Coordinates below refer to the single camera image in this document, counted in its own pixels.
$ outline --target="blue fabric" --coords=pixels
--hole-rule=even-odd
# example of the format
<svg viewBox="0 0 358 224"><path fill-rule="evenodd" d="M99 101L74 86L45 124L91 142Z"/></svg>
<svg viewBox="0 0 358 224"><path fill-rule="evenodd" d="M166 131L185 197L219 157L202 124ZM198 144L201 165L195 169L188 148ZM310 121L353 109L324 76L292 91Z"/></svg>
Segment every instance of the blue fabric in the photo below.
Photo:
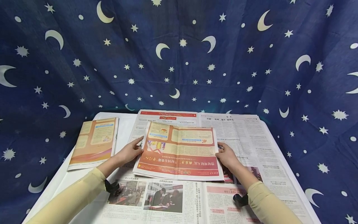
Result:
<svg viewBox="0 0 358 224"><path fill-rule="evenodd" d="M358 2L0 2L1 223L24 219L83 121L125 105L258 114L323 194L322 223L358 222Z"/></svg>

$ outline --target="white crescent moon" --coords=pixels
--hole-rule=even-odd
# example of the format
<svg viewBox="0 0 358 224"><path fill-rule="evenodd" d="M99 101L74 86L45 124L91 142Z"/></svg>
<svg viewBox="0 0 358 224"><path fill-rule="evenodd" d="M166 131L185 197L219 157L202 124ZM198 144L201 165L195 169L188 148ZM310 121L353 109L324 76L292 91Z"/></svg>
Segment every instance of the white crescent moon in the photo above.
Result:
<svg viewBox="0 0 358 224"><path fill-rule="evenodd" d="M98 18L104 22L104 23L110 23L113 21L114 17L112 18L108 18L107 16L105 16L102 12L102 8L101 8L101 2L102 1L99 1L98 4L97 4L97 15L98 15Z"/></svg>
<svg viewBox="0 0 358 224"><path fill-rule="evenodd" d="M302 55L301 57L299 57L296 61L296 69L298 71L298 68L300 67L300 65L302 64L302 62L307 61L310 65L311 65L311 57L308 54Z"/></svg>
<svg viewBox="0 0 358 224"><path fill-rule="evenodd" d="M281 115L281 117L283 117L283 118L286 118L286 117L288 116L289 112L290 112L290 108L289 108L289 107L287 107L287 111L284 112L284 113L281 111L281 108L280 108L280 115Z"/></svg>
<svg viewBox="0 0 358 224"><path fill-rule="evenodd" d="M12 67L10 65L0 65L0 84L6 87L16 87L14 85L12 85L11 83L9 83L6 79L5 79L5 72L9 69L12 69L15 67Z"/></svg>
<svg viewBox="0 0 358 224"><path fill-rule="evenodd" d="M306 195L307 199L308 199L314 206L316 206L316 207L319 208L319 206L316 205L316 203L313 201L313 198L312 198L312 197L313 197L314 194L324 195L324 194L322 194L321 192L319 192L318 190L315 190L315 189L312 189L312 188L307 188L307 189L305 190L305 195Z"/></svg>
<svg viewBox="0 0 358 224"><path fill-rule="evenodd" d="M163 44L163 43L159 43L159 44L157 45L157 47L155 48L155 52L156 52L158 58L160 58L160 59L162 59L161 56L160 56L160 51L161 51L163 48L168 48L168 49L170 49L170 48L168 47L168 45Z"/></svg>
<svg viewBox="0 0 358 224"><path fill-rule="evenodd" d="M31 183L29 184L29 187L28 187L28 190L30 193L33 193L33 194L37 194L37 193L40 193L43 189L44 189L44 186L45 186L45 183L47 181L47 177L46 179L44 180L44 182L42 182L42 184L40 186L37 186L37 187L33 187L31 185Z"/></svg>
<svg viewBox="0 0 358 224"><path fill-rule="evenodd" d="M205 37L205 38L202 40L202 42L203 42L203 41L208 41L208 42L210 43L210 49L209 49L209 51L208 51L208 53L210 53L210 52L214 49L215 44L216 44L216 39L215 39L215 37L214 37L214 36L208 36L208 37Z"/></svg>
<svg viewBox="0 0 358 224"><path fill-rule="evenodd" d="M352 73L349 73L348 75L355 75L355 76L358 76L358 72L352 72ZM358 93L358 88L356 88L355 90L352 90L350 92L346 92L348 94L354 94L354 93Z"/></svg>
<svg viewBox="0 0 358 224"><path fill-rule="evenodd" d="M260 17L260 19L258 20L258 23L257 23L257 29L259 31L265 31L267 30L268 28L270 28L273 24L269 25L269 26L266 26L265 25L265 16L266 14L269 12L270 10L267 10L264 14L262 14L262 16Z"/></svg>
<svg viewBox="0 0 358 224"><path fill-rule="evenodd" d="M124 105L128 110L133 111L135 109L129 109L128 104Z"/></svg>
<svg viewBox="0 0 358 224"><path fill-rule="evenodd" d="M175 94L174 96L172 96L172 95L169 95L169 96L170 96L171 98L178 99L179 96L180 96L180 92L179 92L178 89L175 89L175 90L176 90L176 94Z"/></svg>
<svg viewBox="0 0 358 224"><path fill-rule="evenodd" d="M63 38L62 38L62 36L61 36L61 34L60 34L59 32L57 32L57 31L55 31L55 30L53 30L53 29L48 30L48 31L46 31L46 33L45 33L45 40L46 40L48 37L53 37L53 38L55 38L55 39L58 41L58 43L60 44L60 50L62 50L62 48L63 48Z"/></svg>
<svg viewBox="0 0 358 224"><path fill-rule="evenodd" d="M66 111L66 116L64 116L63 118L68 118L71 115L71 111L68 109L68 107L66 107L65 105L59 105L59 107L62 107Z"/></svg>

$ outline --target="beige sleeve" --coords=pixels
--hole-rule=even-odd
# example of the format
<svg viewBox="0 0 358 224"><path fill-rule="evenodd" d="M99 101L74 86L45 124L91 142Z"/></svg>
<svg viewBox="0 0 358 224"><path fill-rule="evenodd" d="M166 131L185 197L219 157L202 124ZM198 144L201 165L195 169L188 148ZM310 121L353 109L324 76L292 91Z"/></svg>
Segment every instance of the beige sleeve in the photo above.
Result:
<svg viewBox="0 0 358 224"><path fill-rule="evenodd" d="M67 224L101 191L105 176L94 168L86 176L66 188L45 205L26 224Z"/></svg>
<svg viewBox="0 0 358 224"><path fill-rule="evenodd" d="M276 197L261 181L248 189L248 203L256 216L265 224L296 224L300 219Z"/></svg>

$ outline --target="folded newspaper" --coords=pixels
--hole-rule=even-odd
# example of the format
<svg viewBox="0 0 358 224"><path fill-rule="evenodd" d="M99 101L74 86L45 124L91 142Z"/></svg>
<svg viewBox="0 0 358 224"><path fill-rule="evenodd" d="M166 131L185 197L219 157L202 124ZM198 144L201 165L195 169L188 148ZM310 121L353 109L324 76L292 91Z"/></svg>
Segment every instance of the folded newspaper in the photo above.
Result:
<svg viewBox="0 0 358 224"><path fill-rule="evenodd" d="M214 128L148 122L136 175L173 180L223 181Z"/></svg>

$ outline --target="right hand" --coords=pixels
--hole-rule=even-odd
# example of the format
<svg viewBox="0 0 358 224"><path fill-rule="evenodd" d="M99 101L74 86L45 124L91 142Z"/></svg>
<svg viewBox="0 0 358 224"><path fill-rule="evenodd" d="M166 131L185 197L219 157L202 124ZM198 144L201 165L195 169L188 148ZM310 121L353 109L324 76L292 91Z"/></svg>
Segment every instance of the right hand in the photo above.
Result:
<svg viewBox="0 0 358 224"><path fill-rule="evenodd" d="M231 169L241 164L240 161L236 158L236 155L230 146L223 142L218 142L218 145L222 148L219 148L219 152L215 153L215 156L219 158L220 162L224 166Z"/></svg>

